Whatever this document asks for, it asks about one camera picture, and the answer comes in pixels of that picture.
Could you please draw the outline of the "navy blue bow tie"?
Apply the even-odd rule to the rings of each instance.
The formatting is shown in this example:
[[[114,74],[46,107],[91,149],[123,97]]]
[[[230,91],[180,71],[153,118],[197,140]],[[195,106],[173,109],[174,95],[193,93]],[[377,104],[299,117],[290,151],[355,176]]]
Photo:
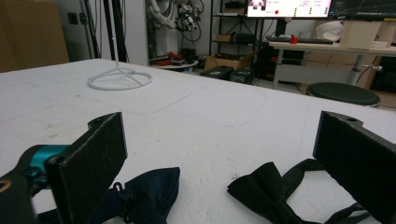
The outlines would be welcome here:
[[[88,189],[105,184],[103,200],[87,224],[103,224],[119,217],[124,224],[167,224],[168,214],[179,189],[180,169],[161,168],[145,172],[124,184],[125,193],[108,189],[109,184],[99,178],[87,177]]]

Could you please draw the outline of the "black equipment case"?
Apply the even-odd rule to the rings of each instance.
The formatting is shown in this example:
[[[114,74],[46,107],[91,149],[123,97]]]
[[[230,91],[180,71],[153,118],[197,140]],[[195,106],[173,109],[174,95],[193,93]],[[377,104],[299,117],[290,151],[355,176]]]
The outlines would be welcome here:
[[[251,85],[253,82],[253,70],[250,68],[237,68],[230,74],[230,80]]]
[[[212,77],[216,79],[229,80],[233,71],[231,66],[221,65],[208,69],[201,73],[203,77]]]

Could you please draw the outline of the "black keyboard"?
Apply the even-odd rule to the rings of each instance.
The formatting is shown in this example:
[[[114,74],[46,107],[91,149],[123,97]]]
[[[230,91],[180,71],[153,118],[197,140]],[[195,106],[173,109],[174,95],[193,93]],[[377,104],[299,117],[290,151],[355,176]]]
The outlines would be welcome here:
[[[286,36],[267,36],[266,39],[270,42],[282,42],[282,43],[290,42],[290,38]],[[331,45],[333,41],[327,39],[298,38],[298,43]]]

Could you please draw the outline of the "black metal shelf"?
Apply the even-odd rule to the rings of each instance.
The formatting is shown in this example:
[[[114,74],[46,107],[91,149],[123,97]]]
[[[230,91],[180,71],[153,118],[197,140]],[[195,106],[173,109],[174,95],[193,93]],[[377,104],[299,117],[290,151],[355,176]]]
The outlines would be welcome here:
[[[248,0],[211,0],[209,54],[247,54],[260,47],[264,19],[248,16]]]

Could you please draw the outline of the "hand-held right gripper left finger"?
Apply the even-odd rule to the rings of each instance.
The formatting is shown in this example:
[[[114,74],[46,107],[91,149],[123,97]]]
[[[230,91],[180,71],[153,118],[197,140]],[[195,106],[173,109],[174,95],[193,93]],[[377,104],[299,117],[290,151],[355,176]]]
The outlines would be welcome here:
[[[89,122],[89,130],[46,160],[62,224],[87,224],[127,158],[122,114]]]

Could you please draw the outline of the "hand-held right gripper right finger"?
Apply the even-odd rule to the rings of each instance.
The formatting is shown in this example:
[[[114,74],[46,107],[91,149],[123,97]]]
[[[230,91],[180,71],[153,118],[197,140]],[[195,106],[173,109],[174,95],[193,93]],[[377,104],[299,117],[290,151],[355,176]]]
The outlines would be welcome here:
[[[338,113],[320,114],[313,156],[382,224],[396,224],[396,144]]]

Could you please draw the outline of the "black bow tie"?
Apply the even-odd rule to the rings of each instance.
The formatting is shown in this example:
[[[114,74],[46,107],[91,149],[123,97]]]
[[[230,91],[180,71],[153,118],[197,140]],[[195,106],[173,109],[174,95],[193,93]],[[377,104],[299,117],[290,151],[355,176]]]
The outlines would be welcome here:
[[[237,201],[273,224],[319,224],[303,220],[287,204],[306,172],[324,171],[314,159],[306,159],[281,175],[275,164],[267,162],[249,175],[235,179],[227,188]]]

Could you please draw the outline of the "white padded bag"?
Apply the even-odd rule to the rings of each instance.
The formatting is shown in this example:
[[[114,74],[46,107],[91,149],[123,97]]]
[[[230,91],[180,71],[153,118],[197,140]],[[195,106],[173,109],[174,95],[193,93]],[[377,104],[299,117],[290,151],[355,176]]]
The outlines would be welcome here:
[[[336,42],[341,38],[343,31],[344,24],[341,21],[329,21],[316,28],[316,36],[318,39]]]

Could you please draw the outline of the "large brown cardboard panel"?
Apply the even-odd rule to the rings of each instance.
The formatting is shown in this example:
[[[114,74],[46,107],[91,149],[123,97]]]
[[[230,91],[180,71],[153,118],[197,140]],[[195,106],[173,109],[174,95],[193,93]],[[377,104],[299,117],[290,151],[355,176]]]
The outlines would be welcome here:
[[[0,72],[68,62],[54,0],[0,0]]]

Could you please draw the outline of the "white box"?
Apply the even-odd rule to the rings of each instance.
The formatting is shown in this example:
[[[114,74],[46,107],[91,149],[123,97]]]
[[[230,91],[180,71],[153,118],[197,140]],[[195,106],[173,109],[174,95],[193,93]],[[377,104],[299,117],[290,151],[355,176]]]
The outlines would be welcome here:
[[[340,44],[348,49],[388,48],[396,33],[396,23],[389,21],[345,21]]]

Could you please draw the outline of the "computer monitor with dark screen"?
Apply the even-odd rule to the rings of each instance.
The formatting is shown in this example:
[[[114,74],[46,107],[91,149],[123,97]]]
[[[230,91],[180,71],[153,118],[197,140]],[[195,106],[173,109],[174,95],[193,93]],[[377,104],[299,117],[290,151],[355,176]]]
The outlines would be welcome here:
[[[332,0],[328,17],[339,20],[396,21],[396,0]]]

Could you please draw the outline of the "black tripod stand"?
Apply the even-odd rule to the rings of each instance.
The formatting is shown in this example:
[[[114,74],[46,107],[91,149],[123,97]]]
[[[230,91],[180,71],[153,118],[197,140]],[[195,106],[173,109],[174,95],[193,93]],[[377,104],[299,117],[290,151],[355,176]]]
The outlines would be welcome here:
[[[80,0],[84,12],[80,21],[88,28],[90,55],[94,59],[104,56],[104,39],[107,38],[112,60],[119,57],[127,63],[126,0]]]

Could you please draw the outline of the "computer monitor with white screen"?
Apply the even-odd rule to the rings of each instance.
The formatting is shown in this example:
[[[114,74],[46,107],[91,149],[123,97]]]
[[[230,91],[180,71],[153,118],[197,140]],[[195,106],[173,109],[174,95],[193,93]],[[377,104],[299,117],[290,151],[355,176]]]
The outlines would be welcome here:
[[[326,18],[332,0],[247,0],[251,18]]]

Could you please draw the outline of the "black round stool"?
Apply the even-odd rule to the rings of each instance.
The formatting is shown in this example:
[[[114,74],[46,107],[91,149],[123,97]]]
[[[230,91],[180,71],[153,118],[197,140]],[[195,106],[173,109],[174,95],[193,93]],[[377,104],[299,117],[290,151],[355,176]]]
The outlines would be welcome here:
[[[374,92],[343,83],[321,82],[311,84],[305,94],[353,105],[379,107],[381,103],[379,96]]]

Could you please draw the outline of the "open cardboard box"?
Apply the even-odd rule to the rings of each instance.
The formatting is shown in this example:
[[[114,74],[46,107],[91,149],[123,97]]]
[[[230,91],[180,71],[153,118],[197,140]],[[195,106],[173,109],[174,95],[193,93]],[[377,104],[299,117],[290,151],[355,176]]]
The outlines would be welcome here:
[[[204,70],[212,69],[216,66],[230,66],[233,69],[237,68],[250,68],[252,59],[256,55],[255,51],[251,51],[247,54],[233,55],[226,53],[219,53],[210,55],[205,58]]]

